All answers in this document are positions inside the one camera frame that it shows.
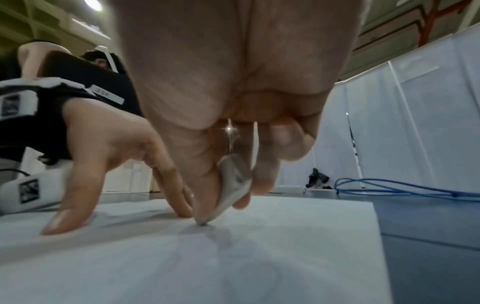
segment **ceiling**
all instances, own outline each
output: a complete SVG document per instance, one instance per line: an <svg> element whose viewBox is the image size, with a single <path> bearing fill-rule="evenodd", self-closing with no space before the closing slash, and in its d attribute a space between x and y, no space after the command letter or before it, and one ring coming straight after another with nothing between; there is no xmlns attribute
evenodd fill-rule
<svg viewBox="0 0 480 304"><path fill-rule="evenodd" d="M363 34L342 73L343 80L418 47L419 27L426 25L419 6L428 16L435 0L409 0L397 6L398 1L372 0ZM440 0L439 10L463 2ZM435 20L428 41L455 33L467 10L468 7ZM473 13L471 24L480 22L480 14ZM102 34L86 30L79 22L72 23L72 18L102 28L102 14L90 9L83 0L0 0L0 54L32 39L62 44L74 55L97 44L108 46Z"/></svg>

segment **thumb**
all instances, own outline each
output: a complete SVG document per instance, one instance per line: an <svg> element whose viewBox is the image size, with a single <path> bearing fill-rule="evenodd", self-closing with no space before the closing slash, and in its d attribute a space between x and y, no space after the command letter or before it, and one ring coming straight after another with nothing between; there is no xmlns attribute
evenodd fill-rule
<svg viewBox="0 0 480 304"><path fill-rule="evenodd" d="M82 227L99 202L106 173L106 159L92 153L74 160L60 209L43 229L42 235L60 234Z"/></svg>
<svg viewBox="0 0 480 304"><path fill-rule="evenodd" d="M167 121L156 124L170 157L194 195L195 220L208 217L217 206L222 186L207 131Z"/></svg>

